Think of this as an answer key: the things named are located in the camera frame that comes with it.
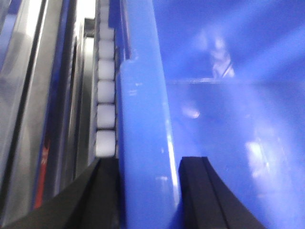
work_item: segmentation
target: black rubber strip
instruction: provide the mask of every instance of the black rubber strip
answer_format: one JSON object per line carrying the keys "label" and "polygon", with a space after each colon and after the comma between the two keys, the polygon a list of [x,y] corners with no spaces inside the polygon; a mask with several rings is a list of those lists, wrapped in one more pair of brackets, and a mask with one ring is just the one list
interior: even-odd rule
{"label": "black rubber strip", "polygon": [[265,228],[219,178],[208,158],[183,157],[179,176],[186,228]]}

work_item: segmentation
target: stainless steel surface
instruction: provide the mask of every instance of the stainless steel surface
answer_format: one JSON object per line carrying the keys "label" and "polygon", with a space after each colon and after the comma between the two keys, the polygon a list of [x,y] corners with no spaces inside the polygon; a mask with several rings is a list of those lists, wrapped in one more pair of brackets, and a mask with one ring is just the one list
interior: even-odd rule
{"label": "stainless steel surface", "polygon": [[94,38],[85,38],[84,74],[82,83],[80,131],[76,159],[76,176],[88,166],[88,145],[90,134],[91,91],[93,77]]}
{"label": "stainless steel surface", "polygon": [[96,130],[97,130],[97,82],[98,82],[98,60],[99,60],[99,40],[100,40],[100,13],[101,2],[96,0],[95,8],[95,39],[93,52],[93,76],[91,82],[91,113],[90,113],[90,131],[89,131],[89,145],[88,145],[88,165],[95,158],[96,145]]}
{"label": "stainless steel surface", "polygon": [[21,95],[30,67],[29,61],[42,2],[43,0],[22,1],[0,73],[0,187],[2,187]]}
{"label": "stainless steel surface", "polygon": [[76,6],[76,22],[75,22],[75,62],[72,72],[72,96],[71,96],[71,112],[68,129],[68,139],[66,145],[66,155],[62,162],[61,171],[61,189],[69,185],[75,177],[76,154],[78,147],[80,104],[83,78],[83,55],[84,55],[84,23],[86,1],[77,1]]}
{"label": "stainless steel surface", "polygon": [[[32,16],[36,13],[37,0],[30,2]],[[45,3],[37,52],[16,144],[3,226],[26,215],[32,208],[62,2],[63,0],[46,0]]]}

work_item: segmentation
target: metal rail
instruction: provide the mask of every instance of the metal rail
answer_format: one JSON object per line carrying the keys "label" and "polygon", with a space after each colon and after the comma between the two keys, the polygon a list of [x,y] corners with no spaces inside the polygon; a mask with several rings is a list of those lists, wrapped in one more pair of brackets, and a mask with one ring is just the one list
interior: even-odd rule
{"label": "metal rail", "polygon": [[[29,65],[31,69],[30,71],[28,69],[29,87],[23,94],[24,108],[20,115],[18,131],[15,130],[16,142],[11,148],[14,160],[2,219],[3,226],[26,215],[33,207],[33,193],[36,188],[37,170],[41,163],[42,137],[47,117],[53,60],[63,1],[40,1],[40,3],[44,3],[44,5],[41,4],[44,6],[41,11],[36,9],[37,0],[26,1],[29,4],[26,19],[32,19],[32,14],[35,15],[36,11],[40,11],[41,29],[37,33],[39,36],[35,56]],[[22,36],[21,42],[25,42],[24,40],[27,40],[26,35]],[[16,61],[12,60],[12,62],[18,68]]]}

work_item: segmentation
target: white roller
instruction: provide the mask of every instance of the white roller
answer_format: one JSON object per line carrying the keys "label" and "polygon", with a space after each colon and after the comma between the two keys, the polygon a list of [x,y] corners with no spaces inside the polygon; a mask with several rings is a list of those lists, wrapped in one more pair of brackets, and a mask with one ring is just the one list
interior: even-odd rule
{"label": "white roller", "polygon": [[114,41],[101,40],[99,46],[100,59],[114,59]]}
{"label": "white roller", "polygon": [[108,27],[108,23],[100,23],[100,36],[102,40],[111,40],[114,39],[114,29]]}
{"label": "white roller", "polygon": [[99,60],[99,79],[100,80],[114,80],[114,61],[113,60]]}
{"label": "white roller", "polygon": [[115,132],[100,130],[96,133],[96,156],[110,157],[115,154]]}
{"label": "white roller", "polygon": [[97,88],[99,103],[114,103],[114,81],[99,81]]}
{"label": "white roller", "polygon": [[97,107],[97,128],[113,129],[115,125],[115,106],[100,104]]}
{"label": "white roller", "polygon": [[101,22],[108,22],[109,5],[102,5],[101,7]]}

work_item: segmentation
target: blue plastic cover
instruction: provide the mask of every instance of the blue plastic cover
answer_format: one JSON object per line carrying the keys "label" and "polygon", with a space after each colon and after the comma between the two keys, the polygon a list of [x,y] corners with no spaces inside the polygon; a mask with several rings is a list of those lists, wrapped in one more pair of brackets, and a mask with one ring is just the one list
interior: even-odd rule
{"label": "blue plastic cover", "polygon": [[267,228],[305,228],[305,1],[121,2],[126,227],[182,228],[177,167],[208,156]]}

